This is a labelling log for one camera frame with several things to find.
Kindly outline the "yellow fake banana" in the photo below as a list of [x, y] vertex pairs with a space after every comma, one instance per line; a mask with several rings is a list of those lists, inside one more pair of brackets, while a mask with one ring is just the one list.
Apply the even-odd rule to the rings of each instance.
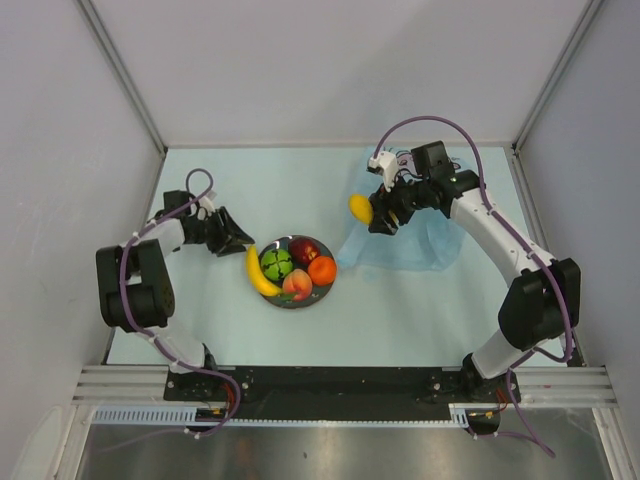
[[283, 293], [282, 289], [272, 283], [262, 272], [256, 247], [251, 245], [245, 257], [247, 277], [254, 289], [263, 296], [275, 297]]

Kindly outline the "green fake watermelon ball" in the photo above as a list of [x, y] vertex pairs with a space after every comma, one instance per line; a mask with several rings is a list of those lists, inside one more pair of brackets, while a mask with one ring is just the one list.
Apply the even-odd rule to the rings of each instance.
[[260, 267], [267, 279], [281, 282], [294, 270], [294, 263], [287, 250], [271, 249], [262, 255]]

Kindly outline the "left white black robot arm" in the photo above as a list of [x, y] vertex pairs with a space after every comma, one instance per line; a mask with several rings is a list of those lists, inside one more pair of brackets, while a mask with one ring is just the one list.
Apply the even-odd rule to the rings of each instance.
[[214, 397], [221, 376], [208, 347], [175, 324], [174, 289], [166, 257], [184, 245], [203, 245], [217, 257], [242, 253], [254, 243], [212, 193], [163, 194], [163, 208], [124, 244], [96, 252], [100, 312], [105, 324], [150, 343], [170, 370], [186, 374], [197, 398]]

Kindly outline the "light blue printed plastic bag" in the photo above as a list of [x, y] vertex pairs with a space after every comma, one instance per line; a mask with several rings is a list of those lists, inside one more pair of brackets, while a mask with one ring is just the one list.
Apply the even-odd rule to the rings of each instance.
[[346, 238], [337, 251], [340, 267], [373, 266], [391, 270], [443, 271], [458, 258], [466, 232], [441, 212], [424, 209], [393, 236], [372, 234], [347, 212]]

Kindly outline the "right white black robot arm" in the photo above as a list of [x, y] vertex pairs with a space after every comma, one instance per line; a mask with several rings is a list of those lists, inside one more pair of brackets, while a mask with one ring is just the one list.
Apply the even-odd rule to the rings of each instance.
[[570, 258], [559, 260], [526, 237], [489, 197], [478, 170], [460, 170], [442, 142], [412, 150], [416, 174], [389, 151], [374, 152], [367, 170], [382, 183], [369, 196], [364, 223], [372, 233], [394, 235], [415, 212], [432, 209], [465, 230], [502, 275], [508, 291], [498, 312], [498, 329], [464, 362], [463, 393], [484, 401], [497, 389], [497, 378], [543, 344], [561, 337], [565, 363], [573, 351], [578, 322], [581, 271]]

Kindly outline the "orange fake mandarin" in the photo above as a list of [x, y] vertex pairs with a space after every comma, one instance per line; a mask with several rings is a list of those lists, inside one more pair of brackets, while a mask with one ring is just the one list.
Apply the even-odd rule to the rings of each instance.
[[307, 273], [314, 285], [330, 285], [337, 276], [337, 264], [332, 257], [318, 256], [309, 264]]

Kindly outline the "orange fake peach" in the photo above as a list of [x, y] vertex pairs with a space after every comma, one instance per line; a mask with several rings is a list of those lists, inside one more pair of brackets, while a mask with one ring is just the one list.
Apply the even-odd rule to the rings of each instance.
[[303, 301], [311, 296], [313, 282], [305, 270], [295, 269], [285, 277], [282, 290], [287, 300]]

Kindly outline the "red fake apple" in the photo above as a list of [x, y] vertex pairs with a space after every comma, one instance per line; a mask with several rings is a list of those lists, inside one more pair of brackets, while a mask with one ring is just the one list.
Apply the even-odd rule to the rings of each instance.
[[288, 252], [300, 265], [308, 266], [321, 255], [318, 245], [309, 237], [297, 236], [288, 243]]

